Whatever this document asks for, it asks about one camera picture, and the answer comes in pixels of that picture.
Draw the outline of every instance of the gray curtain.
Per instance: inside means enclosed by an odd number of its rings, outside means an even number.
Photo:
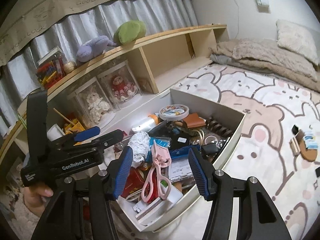
[[[22,100],[40,87],[36,63],[59,46],[68,61],[76,61],[84,42],[100,35],[110,39],[117,28],[129,20],[144,21],[147,34],[198,25],[191,0],[117,0],[98,5],[83,13],[64,17],[42,35],[34,38],[3,67],[0,80],[0,130],[4,123],[14,125]]]

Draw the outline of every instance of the white sticker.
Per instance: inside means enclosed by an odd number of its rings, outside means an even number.
[[[179,137],[178,142],[185,143],[187,141],[186,138]]]

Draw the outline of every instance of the doll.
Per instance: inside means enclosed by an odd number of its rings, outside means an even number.
[[[124,102],[135,95],[137,86],[131,82],[126,84],[122,76],[115,76],[112,81],[112,91],[118,101]]]
[[[110,105],[99,97],[99,94],[94,91],[95,86],[92,86],[89,90],[87,96],[88,109],[90,110],[90,115],[95,123],[99,123],[102,115],[106,114],[110,109]]]

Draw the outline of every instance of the pink scissors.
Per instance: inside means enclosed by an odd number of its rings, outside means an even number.
[[[153,140],[151,153],[152,153],[152,161],[153,161],[152,167],[148,173],[146,182],[144,183],[142,187],[142,192],[141,192],[141,198],[146,203],[150,200],[153,193],[152,174],[154,170],[156,170],[156,173],[157,173],[158,196],[162,199],[167,199],[171,190],[170,180],[161,174],[161,168],[168,167],[171,164],[171,157],[170,157],[168,148],[157,145],[156,141]],[[166,181],[168,184],[166,192],[162,191],[162,188],[161,188],[162,180]],[[148,184],[150,185],[150,191],[149,191],[149,194],[146,196],[145,194],[146,194],[146,189]]]

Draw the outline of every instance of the mattress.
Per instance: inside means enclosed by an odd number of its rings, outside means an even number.
[[[233,178],[257,177],[292,239],[302,239],[320,212],[315,173],[320,156],[314,162],[294,156],[289,140],[297,125],[312,130],[320,144],[320,95],[288,81],[217,64],[199,69],[173,88],[246,113],[242,136],[224,171]],[[116,206],[113,215],[121,239],[202,239],[210,207],[200,198],[157,233],[133,231]]]

